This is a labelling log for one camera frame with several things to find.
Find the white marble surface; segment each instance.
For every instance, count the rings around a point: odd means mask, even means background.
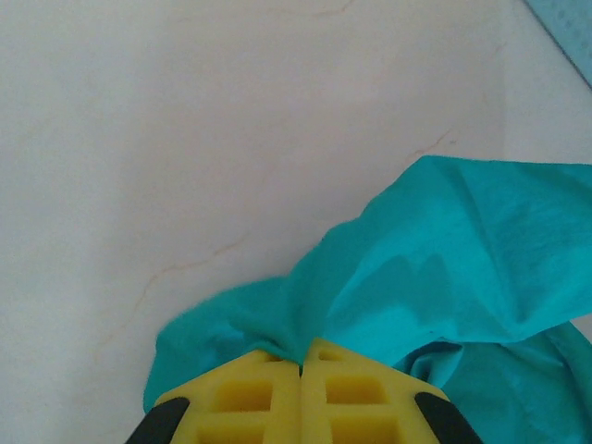
[[[592,93],[520,1],[0,11],[3,442],[123,442],[168,319],[422,153],[592,162]]]

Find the black plastic part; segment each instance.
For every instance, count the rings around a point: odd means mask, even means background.
[[[157,405],[144,416],[126,444],[170,444],[188,407],[187,398],[175,398]]]
[[[440,444],[483,444],[454,404],[432,393],[420,392],[415,403]]]

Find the yellow plastic object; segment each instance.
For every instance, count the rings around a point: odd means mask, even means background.
[[[299,366],[252,351],[179,386],[156,405],[190,405],[171,444],[300,443]]]
[[[304,361],[252,351],[163,395],[190,401],[171,444],[438,444],[414,377],[316,339]]]
[[[414,395],[446,395],[405,375],[317,339],[301,380],[302,443],[438,444]]]

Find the teal cloth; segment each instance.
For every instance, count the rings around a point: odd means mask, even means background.
[[[245,352],[322,337],[430,382],[486,443],[592,442],[592,166],[426,156],[285,277],[167,325],[156,398]]]

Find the cloth fold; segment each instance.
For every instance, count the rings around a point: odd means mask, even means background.
[[[592,166],[422,157],[285,277],[168,324],[156,398],[254,349],[313,338],[444,389],[485,442],[592,442]]]

